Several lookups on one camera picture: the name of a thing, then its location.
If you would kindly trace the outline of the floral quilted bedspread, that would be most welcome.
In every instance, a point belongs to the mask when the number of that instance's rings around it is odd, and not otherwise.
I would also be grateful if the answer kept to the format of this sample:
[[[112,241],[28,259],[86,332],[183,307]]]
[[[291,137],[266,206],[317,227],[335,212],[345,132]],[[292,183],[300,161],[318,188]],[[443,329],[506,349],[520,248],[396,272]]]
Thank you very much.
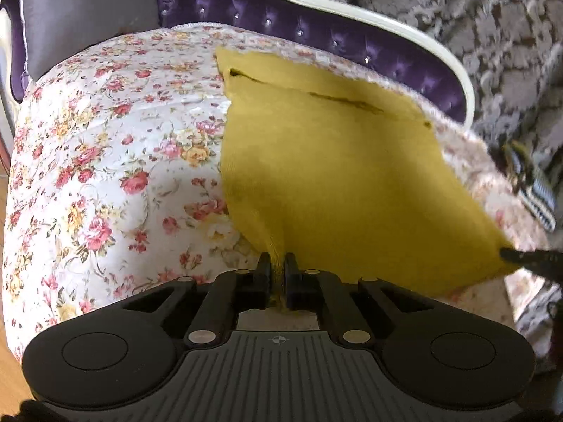
[[[219,24],[123,35],[53,67],[22,102],[3,250],[3,319],[14,356],[54,325],[184,276],[206,284],[253,269],[266,252],[235,228],[225,202],[220,159],[230,100],[219,48],[276,55],[406,96],[508,248],[547,247],[485,143],[380,74]],[[532,273],[516,265],[433,298],[512,326],[537,291]]]

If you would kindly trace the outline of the mustard yellow knit sweater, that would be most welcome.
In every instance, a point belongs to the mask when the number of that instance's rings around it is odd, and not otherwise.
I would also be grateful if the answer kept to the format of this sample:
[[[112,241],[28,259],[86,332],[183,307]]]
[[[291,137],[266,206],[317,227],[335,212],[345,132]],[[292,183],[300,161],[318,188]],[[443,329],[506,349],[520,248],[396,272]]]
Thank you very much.
[[[440,297],[516,270],[508,238],[409,98],[276,55],[219,48],[220,170],[235,228],[276,265]]]

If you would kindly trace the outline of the grey satin cushion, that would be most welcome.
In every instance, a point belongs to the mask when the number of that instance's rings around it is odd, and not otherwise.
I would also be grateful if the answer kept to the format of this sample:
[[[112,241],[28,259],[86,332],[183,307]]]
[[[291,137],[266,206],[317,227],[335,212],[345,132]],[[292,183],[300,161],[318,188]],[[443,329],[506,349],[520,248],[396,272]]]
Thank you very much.
[[[34,81],[79,51],[158,27],[157,0],[20,0],[20,8]]]

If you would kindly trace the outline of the grey damask curtain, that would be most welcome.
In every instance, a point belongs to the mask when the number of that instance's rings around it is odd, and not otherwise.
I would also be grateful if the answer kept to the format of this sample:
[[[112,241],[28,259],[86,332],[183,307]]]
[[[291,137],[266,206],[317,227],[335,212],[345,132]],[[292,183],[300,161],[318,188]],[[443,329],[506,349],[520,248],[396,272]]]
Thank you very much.
[[[473,129],[523,143],[562,197],[562,0],[337,0],[445,45],[476,93]]]

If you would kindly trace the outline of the striped crochet blanket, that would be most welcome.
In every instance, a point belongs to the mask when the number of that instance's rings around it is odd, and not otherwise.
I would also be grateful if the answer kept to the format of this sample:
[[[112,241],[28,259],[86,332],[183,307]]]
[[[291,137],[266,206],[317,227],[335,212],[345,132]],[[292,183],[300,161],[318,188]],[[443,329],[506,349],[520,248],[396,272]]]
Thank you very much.
[[[502,153],[513,193],[545,231],[554,232],[557,225],[556,200],[544,172],[532,160],[526,147],[517,141],[506,142],[502,146]]]

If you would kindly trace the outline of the purple tufted chaise backrest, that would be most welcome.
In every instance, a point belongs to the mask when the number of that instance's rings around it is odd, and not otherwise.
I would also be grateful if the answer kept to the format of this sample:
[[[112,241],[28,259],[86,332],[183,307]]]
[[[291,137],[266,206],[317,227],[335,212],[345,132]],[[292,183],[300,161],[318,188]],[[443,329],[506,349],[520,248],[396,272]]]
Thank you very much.
[[[328,51],[422,94],[470,126],[475,93],[461,62],[428,35],[332,0],[157,0],[165,28],[217,22]]]

